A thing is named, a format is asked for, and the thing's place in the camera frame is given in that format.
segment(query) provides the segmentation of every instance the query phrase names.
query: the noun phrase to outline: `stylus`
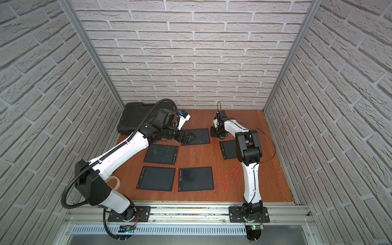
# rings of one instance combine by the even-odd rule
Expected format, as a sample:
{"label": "stylus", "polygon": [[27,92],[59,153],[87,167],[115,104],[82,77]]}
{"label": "stylus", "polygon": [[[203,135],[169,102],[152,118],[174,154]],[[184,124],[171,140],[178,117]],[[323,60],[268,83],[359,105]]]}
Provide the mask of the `stylus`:
{"label": "stylus", "polygon": [[227,193],[225,177],[223,176],[223,172],[221,172],[221,173],[222,173],[223,186],[225,187],[225,192]]}

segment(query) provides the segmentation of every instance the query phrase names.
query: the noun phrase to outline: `wooden table surface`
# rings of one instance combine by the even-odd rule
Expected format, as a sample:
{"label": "wooden table surface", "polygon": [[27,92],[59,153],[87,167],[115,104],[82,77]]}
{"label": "wooden table surface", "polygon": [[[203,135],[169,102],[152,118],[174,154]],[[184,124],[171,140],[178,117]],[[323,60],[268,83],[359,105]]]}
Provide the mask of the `wooden table surface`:
{"label": "wooden table surface", "polygon": [[[186,110],[191,118],[185,123],[183,129],[200,129],[210,128],[215,117],[216,110]],[[228,117],[233,117],[238,123],[247,128],[259,128],[269,137],[271,134],[268,130],[267,122],[261,110],[225,110]],[[265,161],[274,155],[274,146],[271,141],[261,132],[258,132],[260,143],[263,151],[261,161]],[[127,138],[121,135],[118,142]],[[229,136],[224,140],[234,140]],[[234,173],[225,177],[227,193],[223,187],[221,172],[226,175],[240,162],[237,159],[224,160],[220,150],[219,139],[214,138],[214,143],[210,145],[180,146],[175,140],[168,142],[159,141],[158,144],[178,145],[178,157],[176,164],[164,165],[154,163],[142,163],[142,157],[145,150],[138,152],[123,165],[121,165],[113,175],[117,176],[121,185],[119,193],[126,195],[133,201],[238,201],[242,202],[244,193],[244,178],[242,167],[232,183]],[[137,190],[136,185],[143,166],[159,167],[209,167],[215,168],[215,182],[217,189],[215,191],[197,191],[197,192],[161,192],[161,191],[144,191]],[[115,185],[115,181],[109,181],[110,186]],[[293,202],[287,180],[283,173],[282,167],[277,155],[259,167],[259,186],[263,202]]]}

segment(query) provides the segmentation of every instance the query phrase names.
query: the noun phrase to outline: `white brick wall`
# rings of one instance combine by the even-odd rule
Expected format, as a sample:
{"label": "white brick wall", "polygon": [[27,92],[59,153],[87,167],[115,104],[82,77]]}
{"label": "white brick wall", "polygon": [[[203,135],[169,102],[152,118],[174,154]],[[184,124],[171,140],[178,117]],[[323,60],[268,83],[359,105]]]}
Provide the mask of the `white brick wall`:
{"label": "white brick wall", "polygon": [[[237,109],[263,108],[310,5],[295,0],[72,3],[124,103],[163,96],[182,108],[211,108],[224,100]],[[245,102],[241,89],[255,92]]]}
{"label": "white brick wall", "polygon": [[75,163],[121,111],[58,2],[1,3],[0,33],[0,243],[51,244]]}
{"label": "white brick wall", "polygon": [[266,111],[325,244],[392,243],[390,13],[324,0]]}

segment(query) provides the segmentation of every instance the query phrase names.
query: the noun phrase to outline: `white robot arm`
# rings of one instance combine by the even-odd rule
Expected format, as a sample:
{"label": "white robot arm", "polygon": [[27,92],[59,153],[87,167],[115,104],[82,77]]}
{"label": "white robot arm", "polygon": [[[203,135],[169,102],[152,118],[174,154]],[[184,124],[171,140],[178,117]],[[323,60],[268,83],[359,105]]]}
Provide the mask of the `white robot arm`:
{"label": "white robot arm", "polygon": [[252,221],[259,217],[263,202],[259,190],[259,163],[263,153],[256,130],[247,129],[235,119],[228,118],[225,111],[218,111],[211,127],[211,136],[222,138],[227,133],[236,138],[236,154],[244,171],[245,191],[242,213],[244,218]]}
{"label": "white robot arm", "polygon": [[[101,156],[86,162],[80,160],[75,165],[75,178],[65,188],[61,204],[66,209],[72,209],[84,204],[97,205],[109,212],[116,212],[123,220],[131,220],[135,215],[132,201],[124,195],[111,189],[105,180],[124,162],[139,151],[147,148],[149,144],[158,142],[162,138],[174,139],[187,144],[191,139],[191,132],[184,131],[182,126],[191,117],[186,111],[173,113],[167,109],[160,109],[156,118],[144,122],[147,116],[138,125],[137,129],[125,140]],[[67,204],[67,194],[73,185],[82,194],[86,201],[78,204]]]}

